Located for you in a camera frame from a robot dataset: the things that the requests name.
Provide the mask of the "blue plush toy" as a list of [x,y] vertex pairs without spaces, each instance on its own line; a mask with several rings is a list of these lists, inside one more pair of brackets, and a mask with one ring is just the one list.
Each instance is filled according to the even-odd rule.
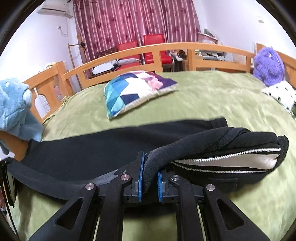
[[24,141],[40,142],[43,126],[31,113],[29,85],[16,79],[1,80],[1,131]]

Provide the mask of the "purple plush toy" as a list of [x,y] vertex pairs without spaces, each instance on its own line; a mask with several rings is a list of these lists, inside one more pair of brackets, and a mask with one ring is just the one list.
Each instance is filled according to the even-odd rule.
[[279,54],[271,47],[263,47],[255,55],[253,75],[270,87],[283,80],[285,67]]

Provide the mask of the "white air conditioner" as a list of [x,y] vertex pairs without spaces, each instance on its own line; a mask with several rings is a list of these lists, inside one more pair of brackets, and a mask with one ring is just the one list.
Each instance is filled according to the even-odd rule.
[[38,8],[40,15],[62,16],[71,19],[69,1],[46,0]]

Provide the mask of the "red striped curtain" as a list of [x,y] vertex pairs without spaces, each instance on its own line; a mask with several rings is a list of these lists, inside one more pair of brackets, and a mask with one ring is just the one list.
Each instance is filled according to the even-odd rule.
[[193,1],[73,1],[77,32],[86,59],[144,35],[163,34],[165,42],[196,42],[200,24]]

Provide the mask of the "colourful geometric pillow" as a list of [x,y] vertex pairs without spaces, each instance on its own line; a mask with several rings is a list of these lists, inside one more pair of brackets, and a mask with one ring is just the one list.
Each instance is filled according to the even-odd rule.
[[104,87],[107,117],[113,119],[145,102],[176,90],[178,83],[149,71],[131,71]]

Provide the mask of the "black pants white waistband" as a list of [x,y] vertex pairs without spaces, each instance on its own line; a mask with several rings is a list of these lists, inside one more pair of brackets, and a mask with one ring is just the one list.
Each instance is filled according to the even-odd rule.
[[142,189],[172,168],[194,184],[260,181],[285,159],[289,141],[271,132],[227,125],[225,118],[181,120],[114,128],[54,141],[30,141],[21,160],[7,160],[16,180],[45,195],[68,200],[83,185],[109,183],[136,159],[144,161]]

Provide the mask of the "green bed blanket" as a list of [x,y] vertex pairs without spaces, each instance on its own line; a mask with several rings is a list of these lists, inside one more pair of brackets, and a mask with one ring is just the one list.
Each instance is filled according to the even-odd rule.
[[290,145],[283,163],[262,181],[232,193],[230,199],[271,240],[287,240],[295,221],[295,119],[264,94],[264,84],[250,74],[191,71],[164,73],[164,77],[178,83],[175,92],[112,120],[107,118],[103,84],[67,97],[46,119],[43,140],[123,126],[221,116],[229,126],[284,135]]

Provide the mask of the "white black-dotted pillow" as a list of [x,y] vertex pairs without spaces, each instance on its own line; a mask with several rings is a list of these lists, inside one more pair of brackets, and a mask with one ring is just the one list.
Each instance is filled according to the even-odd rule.
[[295,89],[285,80],[262,89],[295,118]]

